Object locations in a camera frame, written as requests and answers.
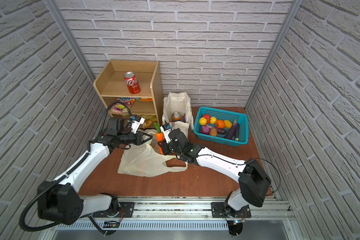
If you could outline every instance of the wooden cabinet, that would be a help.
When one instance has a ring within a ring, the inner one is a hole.
[[[136,74],[141,91],[131,94],[124,81],[124,74],[132,71]],[[136,100],[131,108],[133,115],[156,115],[161,125],[163,115],[163,87],[158,61],[109,60],[93,83],[97,94],[107,108],[120,97],[152,98],[152,102]]]

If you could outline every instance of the lemon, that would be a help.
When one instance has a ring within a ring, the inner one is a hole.
[[[211,124],[215,124],[215,122],[217,121],[217,119],[215,117],[212,117],[210,120]]]
[[[200,118],[199,123],[200,123],[200,125],[205,125],[206,124],[206,118]]]

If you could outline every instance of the vent grille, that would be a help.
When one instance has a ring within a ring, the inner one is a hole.
[[[105,220],[96,220],[102,228]],[[58,230],[96,230],[89,220],[77,220],[72,225],[60,224]],[[228,230],[225,220],[123,220],[119,228],[104,230]]]

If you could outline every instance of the can in bag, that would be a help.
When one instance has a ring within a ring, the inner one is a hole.
[[[127,84],[129,93],[136,94],[140,92],[140,86],[134,72],[126,72],[124,74],[124,80],[125,84]]]
[[[173,121],[173,122],[177,122],[177,121],[180,121],[180,119],[181,119],[180,113],[174,112],[174,113],[173,113],[173,117],[172,117],[172,121]]]

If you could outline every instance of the fake fruit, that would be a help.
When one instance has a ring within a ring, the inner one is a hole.
[[[239,141],[239,135],[240,135],[240,124],[237,124],[235,131],[235,141]]]
[[[214,137],[217,137],[217,129],[216,129],[216,128],[212,128],[212,129],[209,131],[209,135],[214,136]]]
[[[235,134],[236,127],[237,127],[237,120],[235,119],[231,129],[228,131],[227,135],[225,136],[226,139],[232,139],[233,135]]]
[[[200,128],[200,132],[201,132],[202,134],[209,135],[210,128],[208,127],[208,125],[203,125],[203,126]]]
[[[200,118],[199,123],[200,123],[200,125],[205,125],[206,124],[206,118]]]
[[[229,120],[224,120],[224,123],[226,128],[231,129],[232,123]]]
[[[217,120],[215,122],[215,127],[218,127],[218,128],[224,128],[225,127],[225,123],[223,120]]]
[[[203,115],[203,118],[205,118],[205,119],[206,119],[206,123],[209,124],[210,119],[211,119],[211,116],[209,116],[208,114],[204,114],[204,115]]]
[[[216,130],[217,130],[217,133],[218,133],[218,134],[221,134],[221,135],[224,135],[224,134],[227,133],[227,131],[225,131],[224,128],[217,128]]]
[[[216,120],[217,120],[217,119],[216,119],[215,117],[212,117],[212,118],[210,119],[211,124],[215,124]]]

